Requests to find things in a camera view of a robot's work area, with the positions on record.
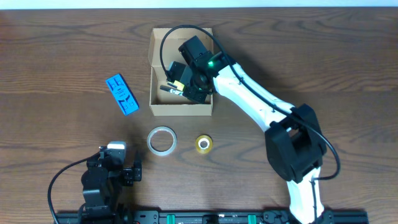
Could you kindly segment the large clear tape roll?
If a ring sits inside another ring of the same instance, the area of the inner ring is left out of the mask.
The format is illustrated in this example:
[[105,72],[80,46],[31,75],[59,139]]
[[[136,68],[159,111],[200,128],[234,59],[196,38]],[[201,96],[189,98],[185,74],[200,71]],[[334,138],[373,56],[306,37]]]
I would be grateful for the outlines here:
[[147,136],[147,147],[156,156],[168,156],[177,148],[177,135],[167,126],[154,128]]

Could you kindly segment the black and white marker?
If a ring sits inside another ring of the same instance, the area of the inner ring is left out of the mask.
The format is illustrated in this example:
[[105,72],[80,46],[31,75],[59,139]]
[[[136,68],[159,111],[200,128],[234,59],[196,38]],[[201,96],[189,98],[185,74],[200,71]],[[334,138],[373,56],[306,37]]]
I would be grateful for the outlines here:
[[169,86],[161,85],[160,89],[163,90],[163,91],[169,92],[171,94],[174,94],[174,95],[183,96],[183,92],[182,91],[180,91],[178,89],[171,88]]

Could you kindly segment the brown cardboard box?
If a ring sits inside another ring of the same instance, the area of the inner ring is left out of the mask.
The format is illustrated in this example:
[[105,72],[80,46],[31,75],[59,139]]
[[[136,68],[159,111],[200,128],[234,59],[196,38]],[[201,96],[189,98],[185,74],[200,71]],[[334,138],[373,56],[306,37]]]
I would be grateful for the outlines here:
[[167,77],[160,63],[160,51],[166,68],[173,61],[185,63],[178,48],[193,36],[197,36],[203,45],[213,50],[213,41],[203,32],[196,29],[177,29],[167,35],[169,28],[154,28],[150,37],[149,62],[150,98],[149,106],[155,116],[210,116],[213,109],[213,97],[207,96],[204,104],[198,104],[173,93],[161,90],[167,84]]

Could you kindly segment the small yellow tape roll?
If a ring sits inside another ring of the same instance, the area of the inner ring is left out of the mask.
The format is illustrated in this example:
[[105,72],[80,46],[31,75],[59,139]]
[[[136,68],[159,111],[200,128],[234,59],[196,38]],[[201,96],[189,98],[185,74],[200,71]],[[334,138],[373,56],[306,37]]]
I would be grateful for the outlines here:
[[212,138],[205,134],[197,137],[195,148],[200,154],[208,154],[213,148]]

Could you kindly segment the blue tape dispenser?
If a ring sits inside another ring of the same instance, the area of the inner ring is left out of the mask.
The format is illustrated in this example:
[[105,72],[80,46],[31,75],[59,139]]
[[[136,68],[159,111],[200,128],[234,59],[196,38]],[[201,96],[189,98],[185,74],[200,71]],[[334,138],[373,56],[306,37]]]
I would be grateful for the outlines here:
[[139,110],[136,97],[120,73],[106,79],[105,83],[125,116]]

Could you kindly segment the yellow highlighter pen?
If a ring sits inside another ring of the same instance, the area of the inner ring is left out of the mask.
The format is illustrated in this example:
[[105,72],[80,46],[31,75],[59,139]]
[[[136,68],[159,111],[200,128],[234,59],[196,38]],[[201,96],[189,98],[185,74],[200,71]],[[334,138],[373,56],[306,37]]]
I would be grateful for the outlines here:
[[167,84],[178,91],[183,91],[183,89],[185,88],[184,84],[176,80],[174,82],[167,82]]

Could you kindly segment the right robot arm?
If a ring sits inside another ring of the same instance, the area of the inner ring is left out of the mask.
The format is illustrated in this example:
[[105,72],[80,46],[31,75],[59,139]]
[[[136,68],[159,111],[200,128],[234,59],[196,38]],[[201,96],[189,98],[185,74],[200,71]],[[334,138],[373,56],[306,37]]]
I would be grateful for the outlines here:
[[286,181],[289,210],[300,223],[319,221],[324,206],[318,181],[325,140],[314,110],[284,102],[256,83],[231,57],[212,53],[194,36],[178,49],[184,63],[171,62],[167,77],[183,85],[182,95],[196,103],[218,93],[239,106],[263,130],[274,171]]

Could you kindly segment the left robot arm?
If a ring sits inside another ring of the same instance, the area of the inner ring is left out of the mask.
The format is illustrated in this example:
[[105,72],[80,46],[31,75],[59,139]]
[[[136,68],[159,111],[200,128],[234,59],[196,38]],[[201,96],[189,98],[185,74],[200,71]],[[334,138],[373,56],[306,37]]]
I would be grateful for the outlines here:
[[102,149],[87,161],[82,175],[86,218],[89,221],[120,219],[124,208],[119,203],[123,187],[131,187],[142,179],[142,161],[136,157],[131,167],[124,165],[125,151]]

